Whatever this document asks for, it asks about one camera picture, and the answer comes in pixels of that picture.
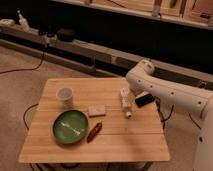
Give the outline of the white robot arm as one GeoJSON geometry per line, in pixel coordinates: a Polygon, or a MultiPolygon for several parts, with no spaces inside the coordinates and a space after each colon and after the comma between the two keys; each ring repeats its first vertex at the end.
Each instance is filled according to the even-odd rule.
{"type": "Polygon", "coordinates": [[[130,90],[135,96],[145,91],[190,114],[202,115],[193,171],[213,171],[213,91],[153,77],[154,70],[149,60],[138,62],[126,74],[130,90]]]}

